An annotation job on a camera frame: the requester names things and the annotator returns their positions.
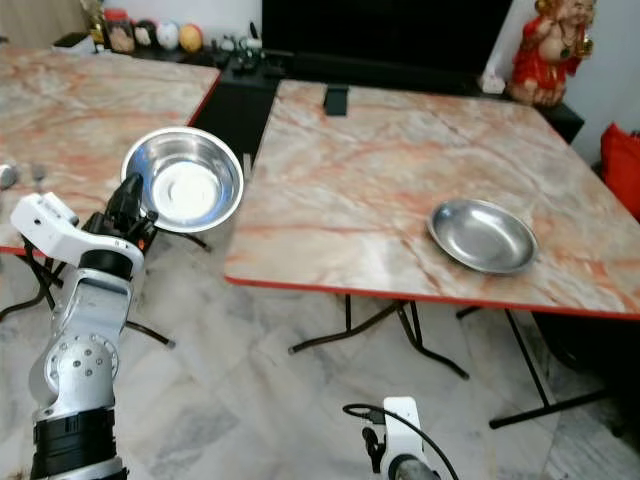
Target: black bracket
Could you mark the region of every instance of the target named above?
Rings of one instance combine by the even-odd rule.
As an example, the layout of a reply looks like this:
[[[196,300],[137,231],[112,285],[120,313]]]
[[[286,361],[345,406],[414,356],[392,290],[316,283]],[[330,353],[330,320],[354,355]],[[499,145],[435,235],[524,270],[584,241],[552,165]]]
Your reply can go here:
[[[324,95],[324,113],[330,117],[345,117],[347,115],[347,85],[327,85]]]
[[[382,463],[382,456],[387,449],[386,443],[378,442],[378,436],[376,432],[370,427],[362,429],[362,438],[364,438],[364,444],[367,448],[367,454],[371,458],[371,469],[373,473],[380,473],[380,464]]]

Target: stainless steel plate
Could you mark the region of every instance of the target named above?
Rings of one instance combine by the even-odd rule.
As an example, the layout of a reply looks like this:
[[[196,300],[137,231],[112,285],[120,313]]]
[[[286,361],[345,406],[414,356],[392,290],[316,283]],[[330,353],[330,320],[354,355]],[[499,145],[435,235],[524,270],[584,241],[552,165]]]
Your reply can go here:
[[[485,273],[515,273],[535,260],[533,232],[506,210],[479,200],[451,200],[437,207],[429,231],[442,249]]]
[[[224,222],[242,198],[238,159],[219,138],[190,127],[156,130],[138,140],[122,165],[144,177],[142,213],[158,212],[156,226],[199,232]]]

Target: pink marble surface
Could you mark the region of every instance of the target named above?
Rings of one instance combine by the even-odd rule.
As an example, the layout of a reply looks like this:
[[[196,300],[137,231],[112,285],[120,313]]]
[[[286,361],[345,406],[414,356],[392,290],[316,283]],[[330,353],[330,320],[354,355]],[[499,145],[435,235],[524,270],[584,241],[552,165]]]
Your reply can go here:
[[[606,312],[640,319],[640,227],[529,107],[282,82],[225,265],[232,283]],[[495,202],[534,230],[517,276],[449,259],[425,222],[453,198]]]
[[[0,193],[0,250],[22,245],[9,215],[34,191],[32,163],[46,169],[42,188],[82,222],[119,185],[131,145],[151,130],[186,124],[218,74],[120,55],[0,49],[0,164],[21,170],[20,182]]]

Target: metal bowl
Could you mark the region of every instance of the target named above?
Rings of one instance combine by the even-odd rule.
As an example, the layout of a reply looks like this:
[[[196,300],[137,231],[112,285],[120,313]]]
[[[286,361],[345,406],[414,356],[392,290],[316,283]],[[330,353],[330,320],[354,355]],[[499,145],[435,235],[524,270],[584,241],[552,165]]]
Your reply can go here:
[[[143,215],[158,212],[155,225],[172,232],[200,232],[236,210],[244,182],[231,149],[219,138],[190,127],[156,130],[127,152],[121,178],[144,177]]]
[[[480,200],[451,200],[431,214],[440,247],[469,268],[509,274],[529,267],[538,252],[533,232],[506,210]]]

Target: white wall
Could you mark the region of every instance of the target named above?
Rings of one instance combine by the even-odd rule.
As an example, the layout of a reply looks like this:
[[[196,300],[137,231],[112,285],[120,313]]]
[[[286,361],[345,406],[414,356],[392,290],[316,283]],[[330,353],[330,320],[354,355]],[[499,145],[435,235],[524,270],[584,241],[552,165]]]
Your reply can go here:
[[[105,7],[121,7],[134,20],[174,20],[195,23],[205,42],[225,34],[247,35],[249,22],[260,30],[262,0],[105,0]]]
[[[487,68],[508,78],[527,20],[535,17],[533,0],[514,0]],[[584,118],[573,148],[588,163],[600,158],[600,137],[611,122],[640,129],[640,1],[601,0],[591,35],[593,56],[567,83],[565,102]]]

